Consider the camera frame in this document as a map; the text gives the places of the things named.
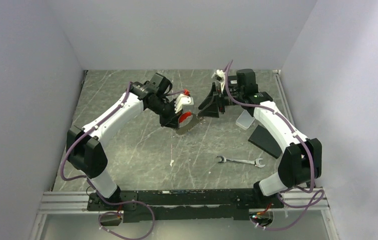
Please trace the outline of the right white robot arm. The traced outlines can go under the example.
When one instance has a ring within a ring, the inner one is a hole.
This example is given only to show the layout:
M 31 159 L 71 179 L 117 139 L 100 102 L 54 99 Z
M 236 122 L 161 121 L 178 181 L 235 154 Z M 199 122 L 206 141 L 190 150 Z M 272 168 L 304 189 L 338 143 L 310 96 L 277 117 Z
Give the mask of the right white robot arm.
M 260 91 L 252 69 L 240 69 L 235 75 L 227 70 L 216 70 L 216 81 L 206 99 L 199 106 L 199 116 L 218 118 L 226 106 L 239 105 L 259 121 L 270 133 L 282 152 L 279 165 L 271 176 L 255 183 L 253 203 L 263 208 L 272 200 L 272 195 L 313 183 L 321 176 L 322 144 L 317 138 L 309 138 L 289 122 L 281 113 L 273 98 Z

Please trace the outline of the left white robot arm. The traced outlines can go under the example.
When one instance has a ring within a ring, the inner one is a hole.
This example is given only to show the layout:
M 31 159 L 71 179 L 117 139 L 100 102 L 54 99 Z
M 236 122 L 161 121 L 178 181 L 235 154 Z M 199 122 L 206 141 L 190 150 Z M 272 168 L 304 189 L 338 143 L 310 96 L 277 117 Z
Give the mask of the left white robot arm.
M 65 163 L 82 172 L 101 195 L 101 204 L 114 210 L 121 201 L 121 189 L 107 171 L 108 159 L 104 148 L 118 131 L 144 110 L 159 116 L 160 126 L 178 130 L 189 115 L 184 108 L 194 103 L 188 90 L 171 93 L 173 85 L 165 76 L 155 73 L 144 82 L 129 82 L 126 91 L 110 108 L 83 127 L 72 126 L 67 132 L 66 153 L 60 165 L 64 181 Z

